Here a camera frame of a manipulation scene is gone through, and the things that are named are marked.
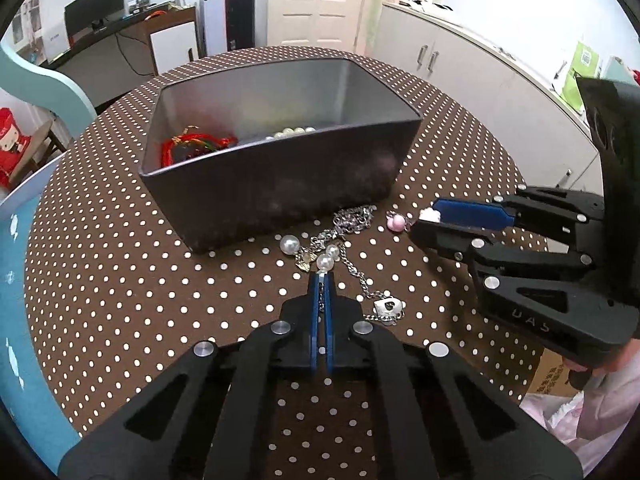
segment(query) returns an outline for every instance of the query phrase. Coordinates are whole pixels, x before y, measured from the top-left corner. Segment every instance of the black box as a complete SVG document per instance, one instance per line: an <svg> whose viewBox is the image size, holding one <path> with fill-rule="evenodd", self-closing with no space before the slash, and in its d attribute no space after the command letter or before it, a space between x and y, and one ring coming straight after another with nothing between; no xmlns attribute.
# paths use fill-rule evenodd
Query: black box
<svg viewBox="0 0 640 480"><path fill-rule="evenodd" d="M195 253L386 197L422 115L353 61L270 62L165 86L140 177ZM161 168L190 124L234 148ZM267 139L284 128L313 133Z"/></svg>

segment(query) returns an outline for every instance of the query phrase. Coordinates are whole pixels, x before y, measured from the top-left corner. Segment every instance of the pink bead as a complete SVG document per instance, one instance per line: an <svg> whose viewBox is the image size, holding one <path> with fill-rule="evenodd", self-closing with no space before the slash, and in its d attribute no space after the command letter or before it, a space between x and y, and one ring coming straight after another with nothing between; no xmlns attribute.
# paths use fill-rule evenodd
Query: pink bead
<svg viewBox="0 0 640 480"><path fill-rule="evenodd" d="M406 226L406 220L402 215L393 215L386 220L386 227L395 233L401 233Z"/></svg>

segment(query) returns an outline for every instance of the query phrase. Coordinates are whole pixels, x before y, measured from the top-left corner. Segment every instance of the polka dot tablecloth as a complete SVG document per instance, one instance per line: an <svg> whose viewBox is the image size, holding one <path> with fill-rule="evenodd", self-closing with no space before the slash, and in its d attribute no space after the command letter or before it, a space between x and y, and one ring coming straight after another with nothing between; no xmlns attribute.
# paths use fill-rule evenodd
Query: polka dot tablecloth
<svg viewBox="0 0 640 480"><path fill-rule="evenodd" d="M361 56L307 47L240 50L192 62L131 91L91 124L47 185L26 255L25 303L42 372L68 420L87 434L198 340L229 344L278 317L305 294L307 275L278 240L303 244L331 223L317 219L191 254L140 182L138 166L162 86L203 73L283 59L347 57L386 82L424 115L391 195L370 230L349 237L348 254L369 278L406 302L391 330L402 340L449 344L506 397L522 399L542 348L476 310L464 265L415 248L385 228L385 211L415 218L439 196L484 202L523 182L491 133L423 80ZM496 234L546 250L520 229ZM338 293L363 301L337 264ZM363 301L370 312L372 304ZM358 384L281 384L274 407L268 477L375 476L366 393Z"/></svg>

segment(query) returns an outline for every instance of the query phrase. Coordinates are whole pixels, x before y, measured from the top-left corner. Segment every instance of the chain necklace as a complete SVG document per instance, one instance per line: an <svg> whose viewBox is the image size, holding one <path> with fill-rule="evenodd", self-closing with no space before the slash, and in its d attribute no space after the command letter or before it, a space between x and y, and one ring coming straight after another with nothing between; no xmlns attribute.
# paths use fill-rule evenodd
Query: chain necklace
<svg viewBox="0 0 640 480"><path fill-rule="evenodd" d="M363 297L373 300L373 313L365 315L364 319L388 326L395 325L404 317L404 303L380 290L370 290L364 272L347 257L346 235L360 234L369 229L376 209L374 205L341 209L334 213L334 227L311 237L307 247L303 247L295 236L286 235L280 240L280 249L289 256L295 256L296 265L305 272L311 271L314 262L318 272L328 272L334 268L335 262L342 261L349 274L359 280Z"/></svg>

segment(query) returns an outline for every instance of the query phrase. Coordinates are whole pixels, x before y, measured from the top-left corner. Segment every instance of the human hand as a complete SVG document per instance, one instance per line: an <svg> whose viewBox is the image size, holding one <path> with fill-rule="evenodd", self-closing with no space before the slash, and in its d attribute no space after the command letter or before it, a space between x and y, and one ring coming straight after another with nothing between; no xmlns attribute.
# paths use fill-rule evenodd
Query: human hand
<svg viewBox="0 0 640 480"><path fill-rule="evenodd" d="M624 368L626 364L631 361L632 357L638 353L638 351L640 351L640 339L632 339L622 349L622 352L620 352L620 354L618 354L616 358L613 359L613 361L605 364L603 367L596 368L593 371L593 375L599 376L617 372L621 368ZM574 363L566 357L562 358L562 364L569 368L569 370L574 370L576 372L584 372L587 370L587 367L581 366L578 363Z"/></svg>

